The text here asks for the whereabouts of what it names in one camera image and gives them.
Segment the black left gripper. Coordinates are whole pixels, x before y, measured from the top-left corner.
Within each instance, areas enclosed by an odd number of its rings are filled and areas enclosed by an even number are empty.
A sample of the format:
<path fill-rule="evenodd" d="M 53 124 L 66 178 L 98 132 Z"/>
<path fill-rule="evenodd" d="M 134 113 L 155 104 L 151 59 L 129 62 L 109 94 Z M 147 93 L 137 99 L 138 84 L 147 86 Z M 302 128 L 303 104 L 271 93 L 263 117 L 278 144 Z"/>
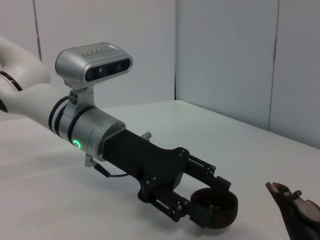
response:
<path fill-rule="evenodd" d="M 174 222 L 189 219 L 206 228 L 213 212 L 180 196 L 173 190 L 183 172 L 218 191 L 228 192 L 231 183 L 214 176 L 216 167 L 182 148 L 164 149 L 129 130 L 104 141 L 102 159 L 126 172 L 140 183 L 138 198 L 163 212 Z"/>

